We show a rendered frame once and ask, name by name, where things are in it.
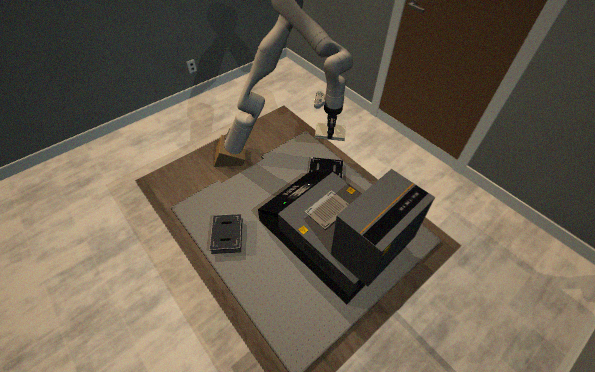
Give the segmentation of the black thermal cycler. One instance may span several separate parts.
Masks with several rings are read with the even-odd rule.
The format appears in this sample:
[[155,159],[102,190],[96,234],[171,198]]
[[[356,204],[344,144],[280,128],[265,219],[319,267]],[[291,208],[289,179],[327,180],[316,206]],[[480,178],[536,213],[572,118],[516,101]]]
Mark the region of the black thermal cycler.
[[434,199],[393,169],[364,193],[334,172],[308,172],[258,214],[348,304],[411,242]]

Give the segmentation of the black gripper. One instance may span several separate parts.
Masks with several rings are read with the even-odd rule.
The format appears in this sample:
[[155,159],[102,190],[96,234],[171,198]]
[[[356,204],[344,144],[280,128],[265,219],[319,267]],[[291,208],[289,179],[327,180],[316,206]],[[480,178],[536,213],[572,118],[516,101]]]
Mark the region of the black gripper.
[[[337,116],[338,114],[340,114],[343,110],[343,106],[339,109],[330,109],[328,107],[326,107],[324,105],[324,111],[328,114],[327,119],[327,126],[328,126],[328,132],[327,132],[327,139],[332,139],[333,138],[333,134],[334,134],[334,127],[336,126],[336,120],[337,120]],[[330,117],[331,116],[331,117]],[[335,122],[334,122],[335,121]],[[332,133],[332,134],[329,134]]]

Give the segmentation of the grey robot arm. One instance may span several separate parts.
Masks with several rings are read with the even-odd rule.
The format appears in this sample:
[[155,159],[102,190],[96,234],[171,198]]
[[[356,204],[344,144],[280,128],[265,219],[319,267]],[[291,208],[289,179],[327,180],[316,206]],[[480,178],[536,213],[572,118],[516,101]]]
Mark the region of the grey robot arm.
[[241,112],[236,114],[233,124],[225,137],[224,147],[232,154],[242,152],[265,104],[265,98],[251,92],[251,90],[257,82],[276,68],[293,26],[320,57],[328,57],[324,63],[327,81],[326,94],[324,95],[321,91],[316,93],[314,108],[319,109],[325,105],[330,109],[339,109],[344,103],[346,82],[340,74],[352,68],[353,59],[351,54],[334,42],[302,10],[303,0],[295,0],[296,2],[294,0],[271,1],[273,8],[280,15],[274,28],[259,45],[250,74],[238,100],[237,108]]

